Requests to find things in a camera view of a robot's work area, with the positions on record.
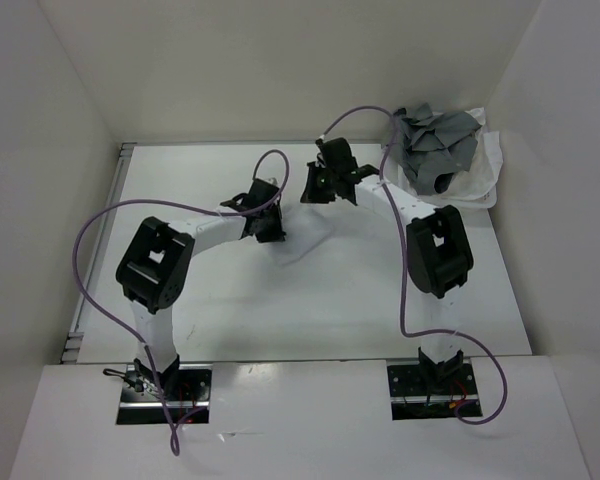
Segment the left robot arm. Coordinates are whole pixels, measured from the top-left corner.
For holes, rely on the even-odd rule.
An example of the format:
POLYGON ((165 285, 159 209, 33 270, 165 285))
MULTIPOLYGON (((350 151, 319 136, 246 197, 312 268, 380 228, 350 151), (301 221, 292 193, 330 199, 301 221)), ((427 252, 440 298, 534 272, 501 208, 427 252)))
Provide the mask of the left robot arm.
POLYGON ((116 280, 130 302, 138 342, 138 380, 156 399, 179 388, 180 356, 173 335, 173 305, 184 291, 191 260, 214 247, 253 237, 283 242, 281 189, 254 179, 250 189, 220 204, 216 216, 165 222, 142 221, 118 265, 116 280))

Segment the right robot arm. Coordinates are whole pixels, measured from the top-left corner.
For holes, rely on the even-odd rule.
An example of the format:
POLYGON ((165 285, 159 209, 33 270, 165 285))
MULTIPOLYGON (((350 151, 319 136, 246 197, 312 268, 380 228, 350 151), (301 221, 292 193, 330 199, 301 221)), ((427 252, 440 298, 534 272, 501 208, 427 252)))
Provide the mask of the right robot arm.
POLYGON ((407 338, 452 335, 449 328, 410 332, 407 327, 407 287, 412 285, 429 302, 430 313, 441 318, 451 312, 454 295, 467 282, 474 266, 465 226, 453 206, 435 207, 384 177, 384 168, 357 163, 343 138, 316 140, 317 157, 307 164, 301 201, 328 204, 341 198, 396 224, 402 260, 399 328, 407 338))

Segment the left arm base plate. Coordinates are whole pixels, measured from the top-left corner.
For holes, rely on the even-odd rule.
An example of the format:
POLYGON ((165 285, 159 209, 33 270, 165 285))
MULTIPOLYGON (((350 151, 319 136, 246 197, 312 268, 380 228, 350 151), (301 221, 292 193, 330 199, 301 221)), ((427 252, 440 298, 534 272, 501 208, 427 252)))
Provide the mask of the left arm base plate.
MULTIPOLYGON (((135 366, 123 370, 105 368, 106 376, 123 381, 117 425, 166 424, 161 402, 151 380, 142 380, 135 366)), ((167 388, 166 405, 172 419, 180 425, 208 424, 212 386, 210 364, 184 363, 180 366, 176 384, 167 388)))

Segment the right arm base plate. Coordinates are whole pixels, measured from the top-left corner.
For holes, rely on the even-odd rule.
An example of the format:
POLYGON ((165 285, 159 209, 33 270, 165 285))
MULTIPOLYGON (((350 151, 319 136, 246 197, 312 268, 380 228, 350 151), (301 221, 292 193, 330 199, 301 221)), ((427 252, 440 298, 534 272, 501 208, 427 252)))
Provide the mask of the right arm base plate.
POLYGON ((389 362, 386 372, 393 421, 454 418, 457 407, 463 417, 478 419, 482 416, 469 360, 438 386, 426 382, 416 360, 389 362))

